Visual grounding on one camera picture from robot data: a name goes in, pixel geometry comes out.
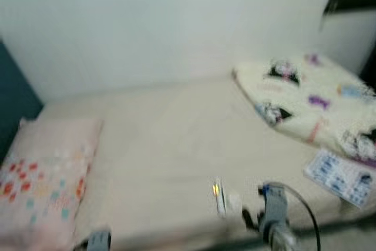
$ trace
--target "pillow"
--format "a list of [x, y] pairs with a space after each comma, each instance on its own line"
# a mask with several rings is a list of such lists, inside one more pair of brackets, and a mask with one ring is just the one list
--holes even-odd
[[0, 170], [0, 247], [72, 248], [101, 127], [97, 119], [20, 124]]

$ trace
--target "bed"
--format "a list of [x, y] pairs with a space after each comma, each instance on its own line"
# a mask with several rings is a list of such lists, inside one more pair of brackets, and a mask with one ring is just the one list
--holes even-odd
[[[77, 241], [102, 226], [110, 226], [114, 250], [188, 250], [257, 236], [246, 233], [240, 214], [218, 218], [216, 176], [253, 216], [263, 207], [257, 186], [267, 180], [298, 190], [321, 225], [376, 211], [375, 191], [359, 209], [305, 178], [317, 147], [270, 129], [230, 77], [77, 96], [48, 103], [39, 118], [82, 116], [104, 124], [76, 218]], [[291, 224], [309, 228], [304, 209], [289, 202]]]

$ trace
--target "polka dot pillowcase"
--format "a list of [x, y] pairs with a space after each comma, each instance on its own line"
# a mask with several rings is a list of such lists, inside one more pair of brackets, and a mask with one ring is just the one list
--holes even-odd
[[102, 121], [22, 122], [0, 170], [0, 248], [69, 250]]

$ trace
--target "pink pillow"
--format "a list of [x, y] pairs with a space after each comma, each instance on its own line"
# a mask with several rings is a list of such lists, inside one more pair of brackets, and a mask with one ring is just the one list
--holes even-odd
[[96, 119], [22, 123], [0, 170], [1, 248], [72, 247], [101, 127]]

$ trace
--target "yellow light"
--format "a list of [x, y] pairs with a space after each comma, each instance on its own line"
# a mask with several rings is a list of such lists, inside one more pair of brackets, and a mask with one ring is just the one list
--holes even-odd
[[219, 195], [219, 186], [218, 185], [213, 185], [213, 194], [215, 196]]

